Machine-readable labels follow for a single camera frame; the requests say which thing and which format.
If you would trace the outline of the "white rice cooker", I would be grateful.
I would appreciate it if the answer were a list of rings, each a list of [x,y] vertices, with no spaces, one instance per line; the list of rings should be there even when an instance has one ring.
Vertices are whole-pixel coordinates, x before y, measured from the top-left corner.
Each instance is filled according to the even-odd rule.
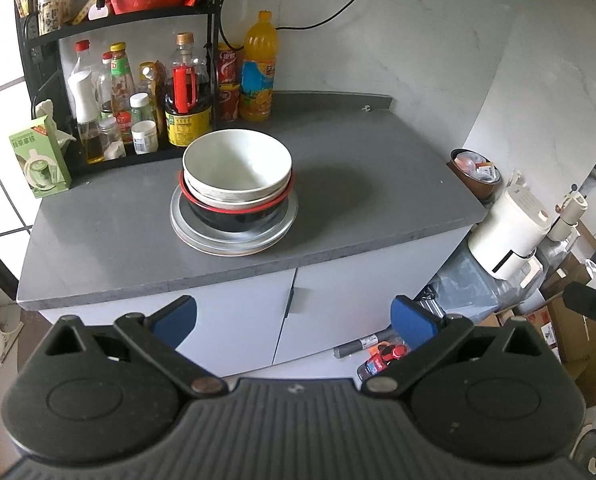
[[[518,170],[512,174],[487,217],[467,238],[470,255],[496,281],[503,307],[520,304],[566,259],[580,236],[586,198],[572,188],[548,208],[531,192]]]

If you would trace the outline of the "brown pot with packets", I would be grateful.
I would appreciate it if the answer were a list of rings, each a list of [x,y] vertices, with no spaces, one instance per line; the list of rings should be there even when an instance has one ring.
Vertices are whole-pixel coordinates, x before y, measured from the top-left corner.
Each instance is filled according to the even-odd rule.
[[[467,148],[455,148],[447,166],[478,200],[490,200],[502,181],[500,170],[487,157]]]

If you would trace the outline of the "wide white shallow bowl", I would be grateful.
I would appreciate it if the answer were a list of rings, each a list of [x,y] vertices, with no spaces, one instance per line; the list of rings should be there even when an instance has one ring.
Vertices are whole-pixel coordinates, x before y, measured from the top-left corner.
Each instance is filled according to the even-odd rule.
[[[292,181],[293,173],[291,172],[289,177],[281,182],[281,185],[278,188],[275,188],[275,190],[270,191],[261,197],[248,198],[247,200],[244,198],[226,198],[226,200],[224,200],[224,198],[214,198],[201,194],[193,186],[189,185],[185,178],[182,178],[186,193],[189,196],[193,196],[198,203],[202,203],[209,208],[232,211],[261,207],[264,204],[273,202],[273,200],[276,200],[278,196],[282,196],[287,188],[292,186]]]

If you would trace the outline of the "black metal shelf rack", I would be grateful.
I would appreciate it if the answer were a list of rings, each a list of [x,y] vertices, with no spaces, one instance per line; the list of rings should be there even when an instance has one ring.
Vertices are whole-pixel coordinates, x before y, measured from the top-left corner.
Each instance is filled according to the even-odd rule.
[[[58,127],[69,133],[77,133],[74,114],[69,105],[68,88],[64,82],[66,70],[62,67],[59,41],[97,29],[191,15],[204,15],[207,18],[206,58],[209,63],[211,90],[217,92],[219,91],[219,87],[217,87],[217,45],[219,44],[221,11],[221,0],[199,0],[193,6],[182,4],[169,8],[113,15],[110,18],[77,25],[64,25],[55,32],[42,35],[38,24],[36,0],[28,0],[28,16],[17,18],[16,26],[23,75],[31,104],[36,105],[44,99],[51,99],[57,112]]]

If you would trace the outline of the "white cabinet doors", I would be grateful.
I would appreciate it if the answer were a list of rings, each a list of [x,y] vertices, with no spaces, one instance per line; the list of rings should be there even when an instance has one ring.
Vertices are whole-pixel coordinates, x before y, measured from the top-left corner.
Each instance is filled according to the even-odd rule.
[[[107,325],[191,295],[197,324],[179,350],[215,375],[232,376],[383,330],[392,299],[418,294],[471,226],[380,237],[311,230],[299,218],[264,252],[223,258],[187,246],[164,214],[142,234],[67,230],[38,216],[18,297],[51,321],[73,314]]]

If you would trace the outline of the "red and black bowl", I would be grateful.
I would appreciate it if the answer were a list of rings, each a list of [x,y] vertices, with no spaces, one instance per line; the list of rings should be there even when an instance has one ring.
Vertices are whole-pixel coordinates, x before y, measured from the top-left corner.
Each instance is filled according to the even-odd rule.
[[[227,210],[209,206],[194,196],[185,182],[183,171],[179,171],[179,188],[189,207],[191,207],[191,211],[207,226],[225,232],[245,232],[255,226],[261,226],[264,221],[274,219],[278,211],[286,205],[294,184],[295,177],[290,176],[281,194],[274,197],[273,200],[266,198],[258,206],[240,210]]]

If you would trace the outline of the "white plate with bakery print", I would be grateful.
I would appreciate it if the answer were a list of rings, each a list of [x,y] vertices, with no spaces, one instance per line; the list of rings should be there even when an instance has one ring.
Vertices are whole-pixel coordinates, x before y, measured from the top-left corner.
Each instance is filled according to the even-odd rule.
[[[207,226],[205,222],[200,220],[191,211],[187,200],[182,195],[179,186],[174,188],[174,192],[170,202],[170,222],[175,223],[181,228],[191,228],[200,236],[209,238],[209,240],[251,240],[252,237],[258,234],[266,233],[269,229],[275,226],[285,226],[286,224],[293,224],[295,222],[299,211],[299,200],[296,192],[291,191],[286,205],[278,211],[277,216],[270,220],[264,221],[261,226],[255,226],[253,229],[245,232],[225,232],[220,231],[211,226]]]

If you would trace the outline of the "white textured deep bowl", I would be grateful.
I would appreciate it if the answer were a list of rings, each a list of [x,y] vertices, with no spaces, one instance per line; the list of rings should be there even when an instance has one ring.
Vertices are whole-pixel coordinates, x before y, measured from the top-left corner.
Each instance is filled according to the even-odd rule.
[[[258,198],[275,190],[292,170],[289,149],[266,133],[217,130],[189,144],[183,155],[186,182],[214,198]]]

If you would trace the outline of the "small white jar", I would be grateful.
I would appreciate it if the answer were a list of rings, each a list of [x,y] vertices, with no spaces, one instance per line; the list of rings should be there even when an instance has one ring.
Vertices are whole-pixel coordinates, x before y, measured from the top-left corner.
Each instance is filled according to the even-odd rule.
[[[158,131],[153,120],[147,119],[135,122],[130,128],[132,133],[134,151],[137,155],[144,155],[158,151]]]

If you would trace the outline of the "red cola can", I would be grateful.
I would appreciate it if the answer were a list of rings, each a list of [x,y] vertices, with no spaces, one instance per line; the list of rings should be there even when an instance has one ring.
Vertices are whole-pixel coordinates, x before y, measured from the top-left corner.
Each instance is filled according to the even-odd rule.
[[[217,70],[219,71],[219,119],[222,122],[232,122],[238,117],[239,61],[237,52],[228,48],[226,44],[219,44]]]

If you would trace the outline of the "cardboard box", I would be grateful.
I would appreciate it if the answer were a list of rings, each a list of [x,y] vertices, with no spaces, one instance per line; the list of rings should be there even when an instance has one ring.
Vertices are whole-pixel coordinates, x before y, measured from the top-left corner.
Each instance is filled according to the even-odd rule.
[[[540,287],[525,318],[556,350],[586,404],[596,405],[596,249],[586,262],[568,256]]]

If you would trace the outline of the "dark soy sauce bottle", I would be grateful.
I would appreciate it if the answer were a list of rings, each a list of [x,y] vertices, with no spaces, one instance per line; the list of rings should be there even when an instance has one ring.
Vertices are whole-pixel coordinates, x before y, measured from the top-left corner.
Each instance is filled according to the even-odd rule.
[[[207,61],[196,52],[192,32],[179,32],[164,98],[169,142],[183,148],[211,130],[212,94]]]

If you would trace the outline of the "green carton box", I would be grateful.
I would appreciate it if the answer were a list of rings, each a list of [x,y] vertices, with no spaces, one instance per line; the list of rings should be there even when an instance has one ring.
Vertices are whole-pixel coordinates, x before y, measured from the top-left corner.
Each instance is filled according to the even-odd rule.
[[[71,188],[64,154],[75,138],[58,128],[51,100],[37,104],[35,111],[37,117],[9,143],[28,187],[36,198],[44,198]]]

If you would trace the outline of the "white spray oil bottle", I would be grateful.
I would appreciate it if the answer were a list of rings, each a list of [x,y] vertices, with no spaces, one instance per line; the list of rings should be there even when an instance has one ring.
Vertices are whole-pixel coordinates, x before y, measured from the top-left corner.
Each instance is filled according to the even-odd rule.
[[[75,120],[84,157],[89,165],[97,164],[104,160],[104,148],[98,127],[100,109],[92,86],[92,72],[79,70],[69,77],[68,84],[73,96]]]

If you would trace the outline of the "orange juice bottle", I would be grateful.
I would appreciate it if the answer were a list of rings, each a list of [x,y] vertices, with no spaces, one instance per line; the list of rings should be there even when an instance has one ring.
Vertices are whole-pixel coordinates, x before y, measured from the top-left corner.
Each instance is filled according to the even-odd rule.
[[[239,115],[244,120],[263,122],[271,114],[277,53],[278,37],[272,12],[262,10],[243,41]]]

